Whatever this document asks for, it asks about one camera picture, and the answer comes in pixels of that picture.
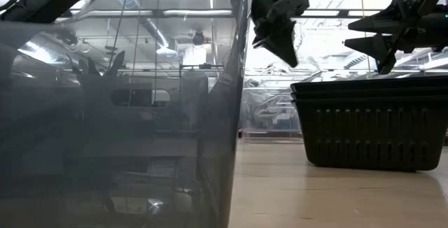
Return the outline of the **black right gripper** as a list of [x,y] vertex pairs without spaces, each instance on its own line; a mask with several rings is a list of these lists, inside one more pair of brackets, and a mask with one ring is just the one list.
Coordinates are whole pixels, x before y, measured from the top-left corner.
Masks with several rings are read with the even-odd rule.
[[393,0],[391,4],[396,12],[393,18],[372,15],[348,25],[349,30],[380,34],[350,38],[344,45],[374,58],[381,75],[389,74],[395,66],[397,50],[431,48],[440,52],[448,46],[448,4],[438,1]]

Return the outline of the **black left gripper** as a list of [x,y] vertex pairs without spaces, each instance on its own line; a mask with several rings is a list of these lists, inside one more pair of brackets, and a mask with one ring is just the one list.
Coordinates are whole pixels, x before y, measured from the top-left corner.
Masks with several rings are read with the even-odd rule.
[[293,45],[294,15],[303,14],[309,7],[309,0],[252,0],[251,18],[255,25],[254,48],[264,48],[283,60],[290,67],[296,67],[298,60]]

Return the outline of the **black slotted plastic basket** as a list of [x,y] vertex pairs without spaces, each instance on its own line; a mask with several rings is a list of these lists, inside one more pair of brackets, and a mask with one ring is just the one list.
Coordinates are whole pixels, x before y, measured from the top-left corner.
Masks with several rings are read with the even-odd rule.
[[447,97],[294,99],[316,166],[430,171],[448,129]]
[[380,78],[380,79],[367,79],[367,80],[336,80],[326,82],[299,82],[291,83],[290,87],[305,87],[310,85],[346,85],[352,83],[381,83],[381,82],[405,82],[411,80],[412,82],[419,82],[420,80],[441,80],[448,79],[448,76],[420,76],[420,77],[406,77],[406,78]]
[[324,94],[324,93],[343,93],[343,92],[391,92],[391,91],[420,91],[420,90],[448,90],[448,86],[416,86],[416,87],[355,87],[355,86],[345,86],[345,87],[336,87],[325,86],[325,87],[309,87],[305,89],[304,87],[291,92],[292,96],[299,96],[304,94]]

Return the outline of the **smoky grey translucent basket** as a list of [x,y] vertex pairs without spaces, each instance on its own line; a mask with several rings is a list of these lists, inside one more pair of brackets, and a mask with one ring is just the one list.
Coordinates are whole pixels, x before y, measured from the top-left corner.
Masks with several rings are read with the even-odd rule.
[[[0,0],[2,7],[9,0]],[[0,21],[0,228],[228,228],[251,0]],[[103,74],[76,75],[90,57]]]

